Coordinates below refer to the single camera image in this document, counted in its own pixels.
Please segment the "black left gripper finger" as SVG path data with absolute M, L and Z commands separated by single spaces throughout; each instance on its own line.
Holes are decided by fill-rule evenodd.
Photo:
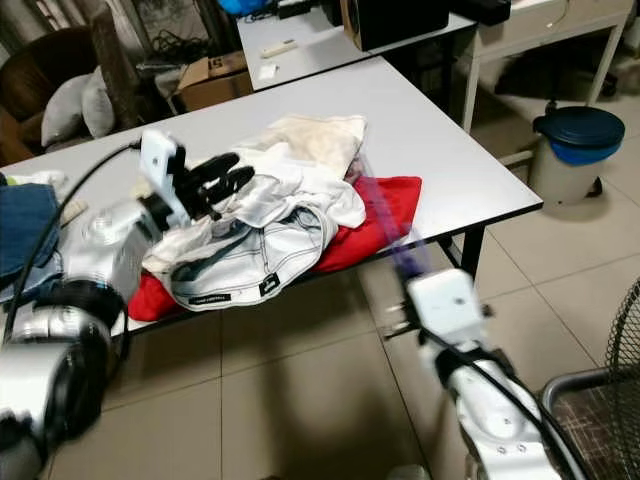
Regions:
M 242 187 L 241 156 L 225 152 L 196 166 L 198 187 Z
M 212 218 L 221 218 L 219 204 L 224 204 L 230 197 L 237 195 L 241 189 L 255 177 L 255 169 L 252 166 L 228 166 L 228 168 L 216 168 L 210 182 L 210 215 Z

